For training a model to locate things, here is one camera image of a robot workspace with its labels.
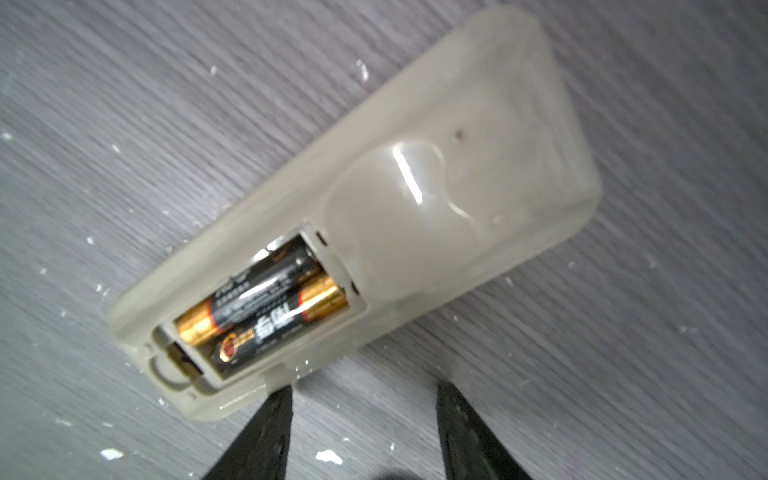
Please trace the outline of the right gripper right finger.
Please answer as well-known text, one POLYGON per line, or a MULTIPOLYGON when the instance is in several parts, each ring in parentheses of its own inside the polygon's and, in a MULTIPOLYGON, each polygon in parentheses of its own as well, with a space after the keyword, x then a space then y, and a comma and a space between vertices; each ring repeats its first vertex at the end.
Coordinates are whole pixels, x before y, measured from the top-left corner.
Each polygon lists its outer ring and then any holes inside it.
POLYGON ((532 480, 451 382, 440 382, 437 426, 448 480, 532 480))

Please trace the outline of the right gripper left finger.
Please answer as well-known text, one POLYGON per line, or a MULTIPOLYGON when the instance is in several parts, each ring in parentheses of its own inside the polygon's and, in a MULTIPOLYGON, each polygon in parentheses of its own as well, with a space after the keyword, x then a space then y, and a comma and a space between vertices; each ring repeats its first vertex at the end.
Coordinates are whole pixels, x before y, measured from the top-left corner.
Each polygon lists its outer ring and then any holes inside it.
POLYGON ((286 386, 268 396, 203 479, 285 479, 292 418, 293 389, 286 386))

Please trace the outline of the AAA battery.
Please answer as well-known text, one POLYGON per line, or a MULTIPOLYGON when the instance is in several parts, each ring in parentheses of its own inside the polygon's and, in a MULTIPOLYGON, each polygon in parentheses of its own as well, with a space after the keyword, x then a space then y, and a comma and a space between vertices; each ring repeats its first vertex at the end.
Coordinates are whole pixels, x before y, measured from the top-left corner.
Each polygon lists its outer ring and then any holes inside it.
POLYGON ((227 376, 314 322, 347 307, 345 290, 329 275, 318 275, 274 306, 223 334, 212 348, 211 364, 227 376))
POLYGON ((181 340, 199 346, 257 317, 322 271, 312 250, 296 240, 272 252, 175 320, 181 340))

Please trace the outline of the white remote control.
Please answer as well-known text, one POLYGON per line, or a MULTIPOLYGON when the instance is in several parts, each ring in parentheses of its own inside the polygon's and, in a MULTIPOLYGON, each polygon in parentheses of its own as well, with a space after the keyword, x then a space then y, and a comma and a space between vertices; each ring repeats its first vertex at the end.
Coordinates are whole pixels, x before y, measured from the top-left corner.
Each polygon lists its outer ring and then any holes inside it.
POLYGON ((183 415, 215 421, 569 239, 601 194, 541 22, 492 6, 126 291, 110 334, 183 415), (209 356, 233 328, 192 346, 175 320, 296 240, 348 307, 222 375, 209 356))

